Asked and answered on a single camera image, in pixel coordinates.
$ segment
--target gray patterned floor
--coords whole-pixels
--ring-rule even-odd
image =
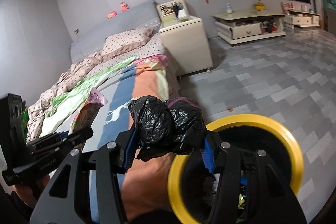
[[[284,124],[304,153],[298,200],[310,222],[336,185],[336,37],[285,31],[236,47],[211,40],[215,69],[181,79],[181,95],[200,103],[206,122],[256,113]]]

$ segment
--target black plastic bag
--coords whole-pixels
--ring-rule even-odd
[[[202,148],[205,126],[197,102],[186,97],[162,102],[144,96],[128,109],[140,134],[137,159],[148,161],[169,152],[188,155]]]

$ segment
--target gray headboard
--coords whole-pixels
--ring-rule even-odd
[[[101,50],[105,39],[111,35],[137,27],[156,27],[160,23],[155,0],[149,0],[130,8],[116,17],[94,26],[72,42],[70,49],[71,61],[74,64],[81,61],[88,54]]]

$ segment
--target nightstand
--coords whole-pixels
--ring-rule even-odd
[[[210,47],[201,18],[189,16],[184,22],[178,19],[164,22],[160,38],[178,64],[176,76],[212,68]]]

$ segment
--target pillow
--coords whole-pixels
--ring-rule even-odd
[[[108,37],[101,52],[103,61],[146,45],[152,33],[153,28],[140,28]]]

